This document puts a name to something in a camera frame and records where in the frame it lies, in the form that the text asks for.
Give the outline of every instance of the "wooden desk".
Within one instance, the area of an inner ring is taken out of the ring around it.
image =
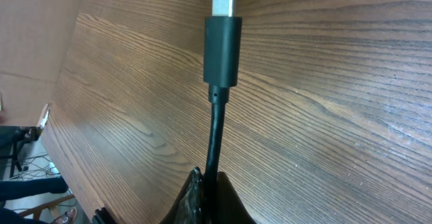
[[[221,152],[258,223],[432,222],[432,0],[238,0]],[[43,142],[86,214],[158,223],[205,166],[211,0],[84,0]]]

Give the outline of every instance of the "black connector housing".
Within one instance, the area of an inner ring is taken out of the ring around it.
[[[237,85],[242,18],[212,16],[205,20],[204,81],[211,86]]]

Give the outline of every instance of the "floor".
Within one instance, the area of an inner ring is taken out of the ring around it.
[[[52,172],[55,173],[56,168],[53,168],[54,165],[52,162],[50,162],[50,158],[47,155],[45,149],[43,148],[43,145],[41,144],[40,140],[33,142],[32,144],[27,144],[22,149],[20,153],[20,162],[21,163],[30,163],[28,164],[28,170],[22,173],[22,177],[24,180],[31,180],[31,179],[40,179],[40,178],[46,178],[45,171],[42,169],[52,169]],[[3,173],[3,181],[9,179],[9,168],[6,167],[5,171]],[[10,210],[15,210],[17,213],[20,213],[27,208],[33,208],[40,204],[44,204],[46,202],[56,200],[58,198],[61,198],[63,196],[67,196],[69,193],[66,192],[64,194],[39,194],[36,196],[29,196],[17,200],[9,200],[6,202],[5,208],[8,208]],[[60,213],[64,213],[71,209],[71,206],[77,206],[78,208],[78,218],[76,219],[75,224],[87,224],[90,223],[87,216],[82,211],[79,203],[76,201],[76,199],[71,199],[68,201],[65,201],[62,203],[65,206],[58,206],[58,210]],[[48,211],[48,209],[45,209],[41,216],[41,221],[45,221],[47,223],[50,223],[53,221],[52,214]]]

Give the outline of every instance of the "person's leg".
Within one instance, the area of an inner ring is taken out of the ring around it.
[[[62,194],[68,185],[62,177],[30,181],[0,181],[0,201],[15,200],[43,193]]]
[[[6,208],[0,208],[0,220],[4,224],[48,224],[43,221],[24,219],[19,214]]]

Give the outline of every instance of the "beige wall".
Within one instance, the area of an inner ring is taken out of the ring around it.
[[[0,125],[35,125],[50,101],[81,0],[0,0]]]

